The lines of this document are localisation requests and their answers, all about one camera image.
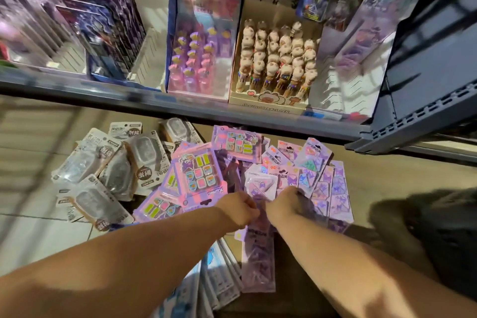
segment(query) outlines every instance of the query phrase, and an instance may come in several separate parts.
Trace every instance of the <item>pile of packages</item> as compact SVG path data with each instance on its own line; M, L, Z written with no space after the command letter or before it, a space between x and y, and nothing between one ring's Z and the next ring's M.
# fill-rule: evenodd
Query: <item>pile of packages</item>
M142 133L140 122L113 122L108 134L93 128L76 143L52 172L58 205L70 205L69 220L84 216L106 231L213 206L227 193L245 191L257 202L270 201L296 186L318 224L342 233L353 222L343 163L331 160L332 151L315 138L303 147L284 141L275 147L259 133L214 126L211 142L204 143L189 122L173 118L160 127L173 143L161 141L156 131ZM132 215L119 202L147 194ZM235 232L242 267L224 239L214 243L159 308L160 316L185 304L209 317L240 292L274 292L273 236L263 211Z

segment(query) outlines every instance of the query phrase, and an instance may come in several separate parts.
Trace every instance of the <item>beige display box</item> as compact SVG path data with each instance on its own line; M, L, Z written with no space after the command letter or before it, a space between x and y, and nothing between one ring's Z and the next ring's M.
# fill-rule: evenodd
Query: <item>beige display box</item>
M264 93L256 93L248 89L250 81L247 80L244 92L235 92L237 80L239 79L239 64L240 54L242 52L242 31L245 20L253 19L255 23L259 21L266 21L269 28L283 25L292 26L295 21L300 21L303 28L303 39L316 40L320 38L322 25L308 20L301 19L295 15L295 9L281 5L274 4L272 0L245 0L242 10L242 17L240 21L240 28L237 38L237 46L235 49L235 59L232 72L232 83L230 84L229 103L240 106L247 106L261 110L271 110L282 113L291 113L294 115L301 115L308 106L308 99L299 101L298 98L289 97L284 98L277 92L265 91Z

